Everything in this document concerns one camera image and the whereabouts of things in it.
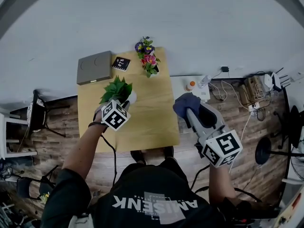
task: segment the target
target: sleeve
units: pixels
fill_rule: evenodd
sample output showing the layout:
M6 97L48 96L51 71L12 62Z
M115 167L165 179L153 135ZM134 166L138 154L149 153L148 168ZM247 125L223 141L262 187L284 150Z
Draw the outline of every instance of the sleeve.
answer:
M83 178L69 169L61 170L45 205L41 227L67 228L73 215L87 211L90 200L90 190Z

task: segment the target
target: blue cloth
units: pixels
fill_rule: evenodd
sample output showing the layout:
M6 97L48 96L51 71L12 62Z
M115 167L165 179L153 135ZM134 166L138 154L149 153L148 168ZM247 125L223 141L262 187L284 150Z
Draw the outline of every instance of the blue cloth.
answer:
M190 108L195 115L199 114L200 98L194 96L192 93L184 93L182 96L175 100L173 110L175 113L187 120L187 108Z

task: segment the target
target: white desk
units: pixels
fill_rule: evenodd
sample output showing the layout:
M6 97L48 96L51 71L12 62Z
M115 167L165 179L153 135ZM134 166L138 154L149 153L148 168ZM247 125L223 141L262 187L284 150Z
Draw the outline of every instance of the white desk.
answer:
M5 160L5 158L12 157L21 157L21 156L30 156L37 155L37 151L33 152L18 152L18 153L7 153L6 143L15 143L16 140L7 140L6 139L6 123L16 123L16 124L25 124L28 125L26 120L20 120L15 118L9 118L0 113L0 157Z
M174 100L180 97L184 93L193 93L195 96L202 99L203 102L207 102L210 99L209 87L206 85L202 89L198 87L199 81L204 77L200 76L171 76L171 84ZM186 85L191 82L195 82L195 86L191 91L186 91Z

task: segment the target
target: power strip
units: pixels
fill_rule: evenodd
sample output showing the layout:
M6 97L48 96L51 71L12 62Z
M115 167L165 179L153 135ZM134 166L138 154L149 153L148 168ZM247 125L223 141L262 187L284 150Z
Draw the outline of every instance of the power strip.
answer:
M259 102L255 102L254 105L250 105L248 107L248 111L250 112L251 116L257 116L257 110L258 108L260 108L260 103Z

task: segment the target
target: wristband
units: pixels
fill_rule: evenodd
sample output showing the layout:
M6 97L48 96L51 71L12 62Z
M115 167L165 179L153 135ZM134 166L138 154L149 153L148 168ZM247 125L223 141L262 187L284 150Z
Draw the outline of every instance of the wristband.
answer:
M104 129L103 133L104 133L104 132L106 131L106 129L108 128L108 125L107 125L107 124L104 124L104 123L101 123L101 122L92 122L92 123L90 123L90 124L88 125L88 128L89 128L90 126L93 126L93 125L102 125L102 126L104 126L105 129Z

